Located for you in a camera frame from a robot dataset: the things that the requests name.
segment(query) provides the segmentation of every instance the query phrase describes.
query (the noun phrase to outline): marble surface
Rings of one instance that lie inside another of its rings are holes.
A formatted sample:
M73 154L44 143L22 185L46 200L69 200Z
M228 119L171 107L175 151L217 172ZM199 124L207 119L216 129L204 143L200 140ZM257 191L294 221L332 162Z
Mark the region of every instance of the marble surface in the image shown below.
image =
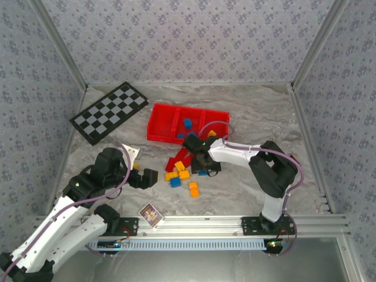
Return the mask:
M182 187L171 188L164 181L164 168L168 158L174 156L180 146L146 139L146 126L155 102L230 112L230 123L235 127L231 141L245 144L262 144L275 141L286 153L292 153L303 165L305 182L288 201L290 213L317 213L320 209L319 191L315 185L302 137L288 94L264 86L140 86L141 93L149 98L149 105L119 126L97 145L91 146L78 132L63 174L59 191L82 168L94 163L99 152L114 147L118 140L142 149L137 162L140 168L159 171L159 181L151 188L142 190L124 186L122 194L106 202L121 215L134 216L148 202L164 215L235 215L260 213L264 193L250 170L233 164L222 164L222 172L215 177L194 175L200 197L191 198L189 181ZM82 109L99 99L111 89L99 91L89 88Z

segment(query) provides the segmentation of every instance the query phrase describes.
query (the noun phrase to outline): patterned wallpaper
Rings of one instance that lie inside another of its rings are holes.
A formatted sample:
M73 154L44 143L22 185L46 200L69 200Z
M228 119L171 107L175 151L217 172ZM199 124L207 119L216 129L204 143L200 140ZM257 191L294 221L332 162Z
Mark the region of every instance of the patterned wallpaper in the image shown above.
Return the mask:
M43 0L87 83L289 82L333 0Z
M376 2L350 0L299 93L339 213L376 281Z
M0 251L45 212L81 91L27 0L0 3Z

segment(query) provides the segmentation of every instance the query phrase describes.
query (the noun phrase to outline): white plastic part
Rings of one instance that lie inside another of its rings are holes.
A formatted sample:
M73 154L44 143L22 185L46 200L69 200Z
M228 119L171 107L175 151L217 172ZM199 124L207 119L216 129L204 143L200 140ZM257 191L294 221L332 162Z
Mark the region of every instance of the white plastic part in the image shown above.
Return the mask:
M140 149L136 149L130 146L127 146L125 144L122 144L125 149L128 151L129 157L130 157L130 169L133 169L133 164L135 163L135 159L137 158Z
M55 274L62 265L90 241L106 232L107 223L97 214L92 214L81 226L66 235L47 256L48 261L54 261L52 272Z
M273 198L265 194L264 207L261 214L269 221L276 222L282 215L283 198Z
M18 249L14 250L13 261L18 258L21 253L29 246L30 242L37 236L43 227L52 220L52 217L62 208L74 203L69 197L60 197L56 206L42 222L42 224L35 230L33 235L29 237ZM17 263L18 268L26 268L27 273L37 272L45 264L47 255L51 253L55 244L67 233L70 226L81 218L88 209L84 207L71 207L62 213L56 221L54 221L34 246L29 250L27 256Z
M229 145L232 146L240 146L245 147L243 144L233 143L233 142L227 142ZM248 146L250 148L259 148L260 145L250 145ZM209 155L210 157L216 161L216 162L226 162L226 163L233 163L234 165L243 166L247 169L250 169L249 167L249 161L251 157L258 154L258 151L245 151L245 150L237 150L232 149L229 147L226 147L225 144L223 144L222 139L217 139L211 144Z

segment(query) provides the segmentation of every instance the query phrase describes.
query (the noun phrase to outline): black and white checkerboard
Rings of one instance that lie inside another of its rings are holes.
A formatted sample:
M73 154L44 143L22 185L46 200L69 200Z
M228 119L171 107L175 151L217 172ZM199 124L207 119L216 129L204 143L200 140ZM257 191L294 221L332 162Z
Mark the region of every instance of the black and white checkerboard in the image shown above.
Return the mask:
M147 104L147 98L125 82L70 121L91 145L95 145Z

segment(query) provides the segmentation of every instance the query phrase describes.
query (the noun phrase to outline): red tray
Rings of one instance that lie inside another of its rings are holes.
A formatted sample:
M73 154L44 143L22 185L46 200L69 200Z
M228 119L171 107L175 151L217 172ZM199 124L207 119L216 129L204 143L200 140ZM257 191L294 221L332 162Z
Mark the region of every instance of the red tray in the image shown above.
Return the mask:
M192 121L192 128L186 130L184 119ZM230 114L217 110L188 108L156 103L152 115L147 124L147 139L165 143L183 144L183 138L177 138L178 134L186 136L190 132L198 134L204 125L215 120L230 122ZM215 123L205 128L202 136L206 137L209 131L215 131L218 137L229 134L229 127L222 123Z

